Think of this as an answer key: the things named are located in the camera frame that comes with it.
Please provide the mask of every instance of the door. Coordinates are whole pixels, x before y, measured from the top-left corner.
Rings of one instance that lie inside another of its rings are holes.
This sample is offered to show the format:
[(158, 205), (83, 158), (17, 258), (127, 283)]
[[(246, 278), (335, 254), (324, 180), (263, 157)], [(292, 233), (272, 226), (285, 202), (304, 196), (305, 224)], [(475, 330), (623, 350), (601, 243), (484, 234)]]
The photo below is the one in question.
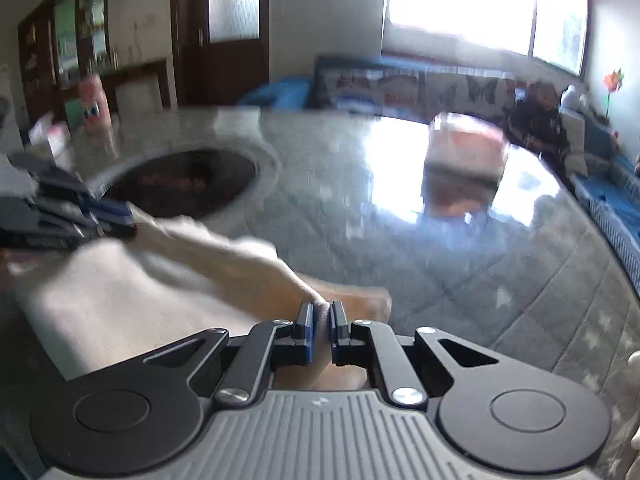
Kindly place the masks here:
[(179, 105), (232, 105), (269, 80), (269, 0), (172, 0)]

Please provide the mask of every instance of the butterfly pattern cushion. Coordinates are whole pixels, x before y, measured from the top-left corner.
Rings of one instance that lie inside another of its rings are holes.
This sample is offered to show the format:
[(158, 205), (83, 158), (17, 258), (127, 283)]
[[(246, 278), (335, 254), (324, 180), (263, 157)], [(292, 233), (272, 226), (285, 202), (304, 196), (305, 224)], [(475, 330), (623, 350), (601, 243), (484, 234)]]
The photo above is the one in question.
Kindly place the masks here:
[(427, 121), (440, 112), (452, 112), (499, 125), (513, 101), (514, 85), (509, 79), (459, 73), (428, 73), (426, 77)]
[(513, 108), (513, 85), (508, 79), (467, 75), (464, 84), (466, 102), (460, 113), (499, 123)]
[(419, 71), (335, 68), (321, 73), (321, 107), (422, 122)]

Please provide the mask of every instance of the orange flower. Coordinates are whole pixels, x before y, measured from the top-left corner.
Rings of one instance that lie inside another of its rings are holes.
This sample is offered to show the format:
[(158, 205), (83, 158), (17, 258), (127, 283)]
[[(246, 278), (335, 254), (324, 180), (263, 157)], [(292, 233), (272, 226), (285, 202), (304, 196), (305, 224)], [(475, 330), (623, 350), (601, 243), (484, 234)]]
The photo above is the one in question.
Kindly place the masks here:
[(614, 70), (612, 73), (604, 76), (604, 86), (607, 87), (609, 93), (617, 92), (622, 86), (622, 80), (625, 78), (622, 69)]

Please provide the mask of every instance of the child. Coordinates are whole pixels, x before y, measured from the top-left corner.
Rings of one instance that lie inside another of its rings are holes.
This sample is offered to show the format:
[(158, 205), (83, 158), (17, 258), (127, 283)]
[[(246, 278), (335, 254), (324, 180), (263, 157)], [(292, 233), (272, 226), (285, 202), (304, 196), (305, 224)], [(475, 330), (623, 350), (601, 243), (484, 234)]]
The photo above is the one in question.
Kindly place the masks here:
[(572, 189), (564, 172), (569, 152), (566, 130), (558, 113), (558, 93), (551, 83), (538, 81), (527, 89), (527, 96), (511, 111), (504, 129), (510, 142), (539, 153), (551, 170)]

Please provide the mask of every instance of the towel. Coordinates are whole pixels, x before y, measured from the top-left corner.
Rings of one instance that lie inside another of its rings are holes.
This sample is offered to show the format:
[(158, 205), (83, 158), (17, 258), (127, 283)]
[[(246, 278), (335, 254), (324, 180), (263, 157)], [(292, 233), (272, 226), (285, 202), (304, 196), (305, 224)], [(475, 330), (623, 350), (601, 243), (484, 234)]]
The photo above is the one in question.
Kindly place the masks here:
[(364, 370), (328, 367), (329, 302), (341, 300), (349, 320), (385, 322), (391, 309), (385, 289), (297, 275), (264, 240), (230, 240), (191, 218), (160, 220), (132, 211), (134, 240), (98, 240), (14, 276), (27, 320), (65, 379), (207, 328), (224, 327), (237, 336), (264, 320), (295, 319), (300, 303), (311, 301), (314, 361), (279, 369), (276, 387), (364, 385)]

